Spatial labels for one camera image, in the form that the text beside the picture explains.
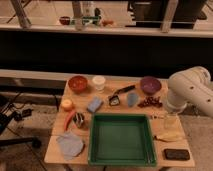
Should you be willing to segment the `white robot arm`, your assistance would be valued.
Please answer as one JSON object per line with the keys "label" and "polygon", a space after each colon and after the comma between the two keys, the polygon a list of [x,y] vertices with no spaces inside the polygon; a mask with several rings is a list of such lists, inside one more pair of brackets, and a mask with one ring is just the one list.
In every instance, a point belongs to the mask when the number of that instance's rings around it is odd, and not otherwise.
{"label": "white robot arm", "polygon": [[163,107],[168,113],[181,113],[187,103],[195,105],[213,118],[213,90],[211,75],[201,66],[192,67],[172,74],[167,80],[168,92]]}

